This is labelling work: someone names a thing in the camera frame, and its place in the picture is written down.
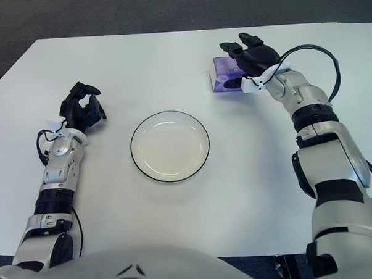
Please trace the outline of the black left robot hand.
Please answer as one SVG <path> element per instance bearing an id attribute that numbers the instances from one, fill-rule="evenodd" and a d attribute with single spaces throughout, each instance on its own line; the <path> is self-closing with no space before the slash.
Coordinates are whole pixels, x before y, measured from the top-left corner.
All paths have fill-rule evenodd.
<path id="1" fill-rule="evenodd" d="M 101 119 L 106 120 L 101 103 L 96 99 L 100 94 L 100 90 L 93 86 L 76 83 L 62 101 L 59 111 L 60 116 L 67 121 L 66 127 L 84 133 Z"/>

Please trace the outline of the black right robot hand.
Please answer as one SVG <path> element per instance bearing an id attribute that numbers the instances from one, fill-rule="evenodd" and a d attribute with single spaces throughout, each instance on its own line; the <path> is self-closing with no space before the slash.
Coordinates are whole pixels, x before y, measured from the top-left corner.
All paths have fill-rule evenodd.
<path id="1" fill-rule="evenodd" d="M 236 61 L 236 65 L 245 72 L 245 77 L 259 77 L 271 66 L 279 63 L 280 55 L 257 36 L 248 33 L 238 34 L 246 49 L 234 43 L 220 43 L 221 49 Z"/>

